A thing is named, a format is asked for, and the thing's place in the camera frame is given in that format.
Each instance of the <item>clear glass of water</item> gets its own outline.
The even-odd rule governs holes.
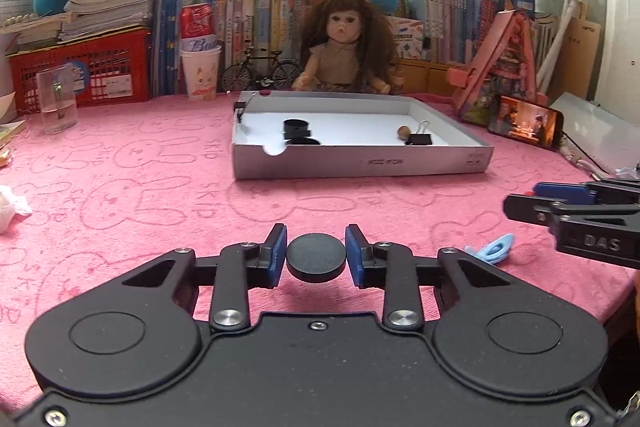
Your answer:
[[[71,64],[41,71],[36,83],[44,132],[54,134],[75,125],[78,107]]]

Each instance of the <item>model bicycle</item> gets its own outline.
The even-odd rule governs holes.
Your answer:
[[[244,91],[254,89],[288,89],[293,81],[302,73],[295,60],[280,60],[281,51],[271,52],[270,57],[254,57],[254,47],[244,49],[244,60],[226,68],[222,74],[222,89],[225,91]],[[254,59],[268,60],[269,73],[258,73]]]

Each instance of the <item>doll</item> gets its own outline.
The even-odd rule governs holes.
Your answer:
[[[388,21],[368,0],[323,0],[300,34],[304,71],[295,90],[388,94],[395,43]]]

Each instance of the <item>doll's head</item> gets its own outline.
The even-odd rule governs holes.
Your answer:
[[[323,0],[312,7],[301,31],[300,62],[305,68],[309,49],[329,38],[347,44],[356,41],[356,90],[376,76],[389,83],[388,68],[396,48],[386,17],[368,0]]]

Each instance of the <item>bicycle wheel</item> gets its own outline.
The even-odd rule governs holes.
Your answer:
[[[274,89],[288,89],[293,81],[300,76],[302,69],[293,60],[280,60],[271,72],[271,82]]]
[[[222,73],[222,90],[244,91],[251,84],[254,76],[251,70],[242,64],[234,64]]]

